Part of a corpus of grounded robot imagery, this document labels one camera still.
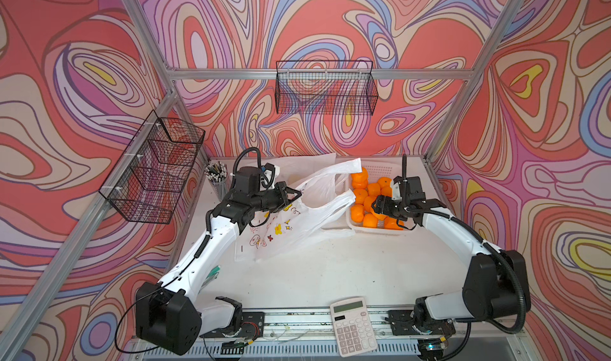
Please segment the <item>large front orange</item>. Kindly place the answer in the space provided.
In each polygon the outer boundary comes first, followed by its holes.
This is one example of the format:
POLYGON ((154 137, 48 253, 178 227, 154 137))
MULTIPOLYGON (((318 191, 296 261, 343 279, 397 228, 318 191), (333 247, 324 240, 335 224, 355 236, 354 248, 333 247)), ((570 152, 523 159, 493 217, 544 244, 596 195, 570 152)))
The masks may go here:
POLYGON ((388 217, 385 214, 381 214, 381 213, 375 212, 373 209, 371 210, 371 214, 374 217, 376 217, 379 221, 384 221, 388 217))

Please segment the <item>white printed plastic bag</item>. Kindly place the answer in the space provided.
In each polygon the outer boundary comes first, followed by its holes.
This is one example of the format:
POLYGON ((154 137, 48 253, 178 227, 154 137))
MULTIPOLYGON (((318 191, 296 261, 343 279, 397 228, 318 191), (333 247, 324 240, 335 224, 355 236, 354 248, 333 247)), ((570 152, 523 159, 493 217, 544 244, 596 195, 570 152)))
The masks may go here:
POLYGON ((302 193, 296 201, 248 227, 237 239, 234 259, 259 262, 297 249, 322 227, 344 214, 356 201, 353 192, 338 192, 337 186, 360 173, 361 159, 336 163, 316 171, 291 187, 302 193))

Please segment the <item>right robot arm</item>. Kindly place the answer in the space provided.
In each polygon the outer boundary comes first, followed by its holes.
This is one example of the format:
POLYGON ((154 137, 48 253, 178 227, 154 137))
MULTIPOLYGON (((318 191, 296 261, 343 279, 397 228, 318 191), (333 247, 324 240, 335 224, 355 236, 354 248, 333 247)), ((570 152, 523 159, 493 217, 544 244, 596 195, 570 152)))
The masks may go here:
POLYGON ((376 197, 373 212, 399 227, 412 221, 429 230, 467 267, 458 292, 418 298, 409 323, 422 332, 447 320, 487 322, 507 334, 520 332, 531 309, 523 255, 490 243, 441 201, 426 198, 417 176, 397 176, 391 189, 390 196, 376 197))

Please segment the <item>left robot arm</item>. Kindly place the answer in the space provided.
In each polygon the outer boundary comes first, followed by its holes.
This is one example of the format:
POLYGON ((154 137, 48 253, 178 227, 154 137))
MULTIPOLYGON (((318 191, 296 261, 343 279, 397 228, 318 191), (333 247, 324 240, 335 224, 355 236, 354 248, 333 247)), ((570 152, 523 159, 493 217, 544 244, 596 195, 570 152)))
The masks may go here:
POLYGON ((242 327, 242 305, 216 297, 197 308, 197 296, 221 256, 259 212, 272 215, 301 197, 286 182, 275 181, 275 167, 247 166, 233 173, 223 200, 206 215, 205 232, 168 273, 144 283, 135 297, 135 335, 140 340, 184 355, 210 332, 235 334, 242 327))

